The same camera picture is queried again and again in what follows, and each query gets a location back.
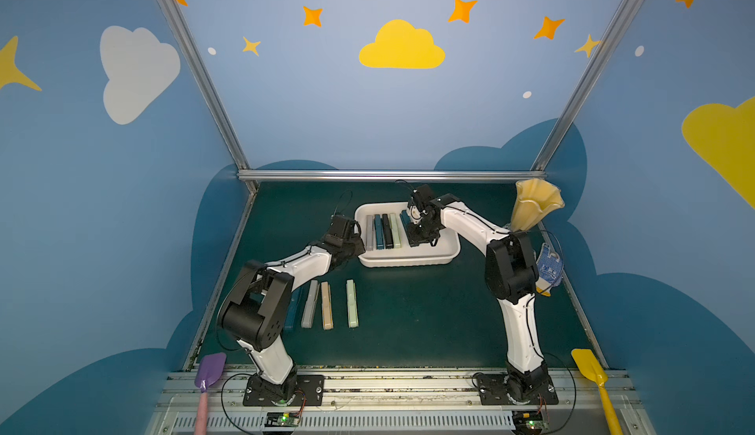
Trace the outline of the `white plastic storage box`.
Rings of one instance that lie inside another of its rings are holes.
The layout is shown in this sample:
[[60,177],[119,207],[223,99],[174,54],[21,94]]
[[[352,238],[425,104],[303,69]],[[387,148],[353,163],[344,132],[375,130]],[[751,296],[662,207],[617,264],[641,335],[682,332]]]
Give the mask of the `white plastic storage box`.
[[400,212],[406,210],[408,206],[402,202],[393,203],[373,203],[363,204],[355,212],[355,220],[359,222],[362,228],[362,240],[366,247],[366,218],[368,215],[375,214],[397,214],[400,224],[400,234],[402,247],[399,249],[384,249],[367,251],[359,259],[361,263],[368,268],[385,268],[385,267],[410,267],[426,265],[444,265],[450,263],[459,254],[461,246],[459,237],[456,232],[444,229],[440,231],[440,240],[436,246],[430,244],[421,244],[412,247],[409,242],[401,218]]

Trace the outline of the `aluminium rail base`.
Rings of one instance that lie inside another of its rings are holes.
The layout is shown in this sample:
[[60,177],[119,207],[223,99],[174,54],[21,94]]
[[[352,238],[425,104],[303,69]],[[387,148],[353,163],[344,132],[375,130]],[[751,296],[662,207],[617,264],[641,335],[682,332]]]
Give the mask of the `aluminium rail base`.
[[[576,370],[552,372],[560,403],[483,406],[473,383],[481,368],[305,368],[324,376],[319,407],[244,407],[249,371],[234,366],[210,389],[210,434],[512,434],[513,411],[538,411],[546,434],[606,434],[598,388]],[[300,413],[293,430],[265,429],[267,413]]]

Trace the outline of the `left aluminium frame post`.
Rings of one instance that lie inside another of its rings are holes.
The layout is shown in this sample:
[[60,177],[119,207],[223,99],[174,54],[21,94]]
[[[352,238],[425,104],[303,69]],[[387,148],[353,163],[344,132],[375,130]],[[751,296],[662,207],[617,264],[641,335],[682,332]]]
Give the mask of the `left aluminium frame post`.
[[[243,151],[237,133],[228,116],[227,110],[220,100],[220,96],[210,78],[206,64],[194,40],[191,30],[178,4],[177,0],[157,0],[158,5],[175,37],[184,59],[194,76],[199,90],[208,106],[208,110],[214,119],[218,131],[235,163],[237,171],[249,169],[247,157]],[[249,193],[255,196],[258,193],[258,185],[253,179],[241,179],[245,183]]]

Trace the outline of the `green circuit board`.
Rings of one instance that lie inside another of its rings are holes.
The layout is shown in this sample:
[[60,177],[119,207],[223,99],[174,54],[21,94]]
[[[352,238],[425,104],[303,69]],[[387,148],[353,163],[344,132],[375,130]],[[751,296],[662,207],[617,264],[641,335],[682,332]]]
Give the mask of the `green circuit board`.
[[300,413],[267,413],[265,415],[265,429],[289,429],[293,430],[301,425]]
[[514,435],[541,435],[550,428],[548,421],[538,411],[513,411]]

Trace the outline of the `aluminium frame rear bar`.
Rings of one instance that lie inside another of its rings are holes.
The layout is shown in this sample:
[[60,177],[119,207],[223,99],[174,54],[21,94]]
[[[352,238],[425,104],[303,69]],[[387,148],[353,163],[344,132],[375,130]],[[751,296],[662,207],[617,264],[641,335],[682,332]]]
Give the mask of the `aluminium frame rear bar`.
[[543,171],[317,171],[240,170],[241,181],[331,181],[331,182],[515,182],[545,179]]

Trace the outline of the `right green circuit board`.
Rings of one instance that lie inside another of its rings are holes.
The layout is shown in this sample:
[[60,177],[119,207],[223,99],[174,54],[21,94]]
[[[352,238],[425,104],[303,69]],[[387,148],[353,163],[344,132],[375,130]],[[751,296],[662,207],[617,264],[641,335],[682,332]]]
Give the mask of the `right green circuit board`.
[[550,428],[548,421],[538,411],[513,411],[514,435],[541,435]]

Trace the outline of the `yellow toy shovel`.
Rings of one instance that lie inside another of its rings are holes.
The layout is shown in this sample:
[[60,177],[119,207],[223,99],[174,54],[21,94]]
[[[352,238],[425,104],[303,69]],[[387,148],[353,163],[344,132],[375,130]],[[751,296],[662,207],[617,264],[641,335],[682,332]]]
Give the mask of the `yellow toy shovel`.
[[611,435],[623,435],[619,417],[606,389],[609,377],[597,356],[587,348],[575,348],[571,351],[571,356],[577,364],[580,374],[597,386],[609,432]]

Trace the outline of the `black pliers group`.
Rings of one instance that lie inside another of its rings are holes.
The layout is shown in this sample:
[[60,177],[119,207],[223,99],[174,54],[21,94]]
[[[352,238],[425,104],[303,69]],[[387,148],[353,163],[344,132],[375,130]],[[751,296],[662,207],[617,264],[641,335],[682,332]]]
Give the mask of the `black pliers group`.
[[394,239],[392,236],[391,223],[388,214],[381,215],[381,225],[383,226],[383,238],[385,239],[385,248],[394,248]]

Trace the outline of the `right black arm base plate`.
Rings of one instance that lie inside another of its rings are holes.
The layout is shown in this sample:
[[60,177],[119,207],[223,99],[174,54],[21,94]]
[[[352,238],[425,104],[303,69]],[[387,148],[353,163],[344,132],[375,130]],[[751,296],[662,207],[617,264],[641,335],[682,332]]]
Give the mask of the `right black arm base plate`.
[[476,373],[473,383],[483,406],[548,406],[560,399],[550,376],[533,380],[503,373]]

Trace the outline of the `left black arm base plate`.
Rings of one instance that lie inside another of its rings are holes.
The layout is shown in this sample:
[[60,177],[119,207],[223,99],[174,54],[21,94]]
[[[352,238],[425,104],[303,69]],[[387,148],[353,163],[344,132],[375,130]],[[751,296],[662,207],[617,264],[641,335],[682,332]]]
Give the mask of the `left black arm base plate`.
[[319,407],[324,397],[324,376],[289,376],[282,385],[253,375],[249,378],[243,398],[244,407]]

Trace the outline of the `aluminium frame post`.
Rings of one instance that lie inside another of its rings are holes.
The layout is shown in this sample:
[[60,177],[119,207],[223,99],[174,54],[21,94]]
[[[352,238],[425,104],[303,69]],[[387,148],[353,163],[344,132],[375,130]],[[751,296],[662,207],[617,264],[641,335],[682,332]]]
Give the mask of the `aluminium frame post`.
[[624,34],[637,16],[643,2],[644,0],[621,0],[617,11],[603,34],[603,41],[599,43],[599,47],[595,49],[594,55],[590,57],[590,61],[569,97],[564,110],[556,120],[554,127],[536,156],[530,169],[531,177],[544,177],[546,175],[546,169],[552,161],[554,154],[558,151],[558,147],[562,144],[568,130],[570,130],[588,100],[600,76],[611,60],[613,53],[621,43]]
[[[243,151],[237,133],[228,116],[227,110],[220,100],[220,96],[210,78],[206,64],[194,40],[191,30],[178,4],[177,0],[157,0],[158,5],[175,37],[184,59],[194,76],[199,90],[208,106],[208,110],[214,119],[218,131],[235,163],[237,171],[249,169],[247,157]],[[253,179],[241,179],[245,183],[249,193],[255,196],[258,193],[258,185]]]

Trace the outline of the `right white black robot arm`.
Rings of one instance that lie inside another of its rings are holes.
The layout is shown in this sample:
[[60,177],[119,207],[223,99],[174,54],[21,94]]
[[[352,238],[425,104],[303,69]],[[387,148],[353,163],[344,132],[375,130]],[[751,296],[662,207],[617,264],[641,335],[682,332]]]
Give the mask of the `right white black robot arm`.
[[552,380],[535,319],[539,274],[527,232],[497,226],[452,194],[436,196],[426,184],[412,190],[407,215],[412,244],[433,244],[442,230],[451,230],[485,256],[485,283],[505,323],[507,397],[523,405],[548,391]]

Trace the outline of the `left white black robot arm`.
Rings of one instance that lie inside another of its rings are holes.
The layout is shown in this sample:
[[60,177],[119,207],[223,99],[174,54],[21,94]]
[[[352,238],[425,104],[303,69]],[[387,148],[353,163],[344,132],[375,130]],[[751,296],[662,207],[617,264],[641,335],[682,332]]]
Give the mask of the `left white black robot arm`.
[[257,372],[247,385],[248,406],[284,406],[304,396],[297,366],[281,334],[296,289],[365,253],[360,224],[341,214],[319,240],[289,257],[244,264],[216,314],[216,325],[253,360]]

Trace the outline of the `purple toy shovel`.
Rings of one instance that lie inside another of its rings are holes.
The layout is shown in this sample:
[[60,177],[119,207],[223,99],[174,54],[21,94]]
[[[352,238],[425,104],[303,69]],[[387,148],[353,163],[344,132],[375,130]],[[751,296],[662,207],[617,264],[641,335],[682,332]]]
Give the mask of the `purple toy shovel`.
[[210,394],[208,390],[222,376],[227,355],[224,352],[217,354],[208,354],[200,362],[200,366],[195,378],[195,386],[200,390],[200,399],[196,413],[194,434],[206,435],[208,429],[208,401]]

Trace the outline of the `beige pliers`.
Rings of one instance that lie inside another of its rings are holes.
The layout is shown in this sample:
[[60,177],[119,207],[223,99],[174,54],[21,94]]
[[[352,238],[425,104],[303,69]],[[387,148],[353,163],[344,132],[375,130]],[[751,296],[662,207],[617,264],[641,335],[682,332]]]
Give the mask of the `beige pliers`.
[[322,295],[322,328],[326,331],[334,327],[332,314],[332,298],[330,284],[323,282],[320,284],[320,294]]

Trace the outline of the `yellow ruffled glass vase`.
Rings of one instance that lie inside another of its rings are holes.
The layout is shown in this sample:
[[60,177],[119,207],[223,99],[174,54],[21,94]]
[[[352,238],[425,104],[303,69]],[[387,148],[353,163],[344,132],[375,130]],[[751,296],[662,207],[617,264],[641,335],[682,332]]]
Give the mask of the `yellow ruffled glass vase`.
[[510,229],[526,232],[539,224],[548,214],[564,207],[562,192],[544,179],[517,181]]

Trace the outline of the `blue white work glove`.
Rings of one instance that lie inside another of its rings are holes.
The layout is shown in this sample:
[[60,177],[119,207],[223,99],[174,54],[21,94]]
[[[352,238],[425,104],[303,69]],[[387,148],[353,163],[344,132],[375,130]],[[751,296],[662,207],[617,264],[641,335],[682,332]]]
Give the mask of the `blue white work glove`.
[[564,271],[562,258],[547,243],[543,243],[536,265],[538,271],[536,289],[540,295],[549,297],[562,283]]

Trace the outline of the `right aluminium frame post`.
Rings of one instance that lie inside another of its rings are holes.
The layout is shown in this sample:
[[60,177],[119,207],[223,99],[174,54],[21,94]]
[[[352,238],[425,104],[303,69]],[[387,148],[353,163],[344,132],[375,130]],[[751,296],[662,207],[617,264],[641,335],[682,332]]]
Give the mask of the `right aluminium frame post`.
[[611,60],[613,53],[621,43],[624,34],[637,16],[643,2],[644,0],[621,0],[617,11],[603,34],[603,41],[599,43],[599,47],[595,49],[594,55],[590,57],[590,61],[569,97],[564,110],[556,120],[554,127],[536,156],[530,169],[531,177],[544,177],[546,175],[546,169],[552,161],[554,154],[558,151],[558,147],[562,144],[568,130],[570,130],[588,100],[600,76]]

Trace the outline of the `left green circuit board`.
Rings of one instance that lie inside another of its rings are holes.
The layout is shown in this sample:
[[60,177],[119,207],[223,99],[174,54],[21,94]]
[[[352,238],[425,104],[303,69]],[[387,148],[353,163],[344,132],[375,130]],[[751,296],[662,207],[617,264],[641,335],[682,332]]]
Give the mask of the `left green circuit board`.
[[265,415],[265,429],[289,429],[293,430],[301,425],[300,413],[267,413]]

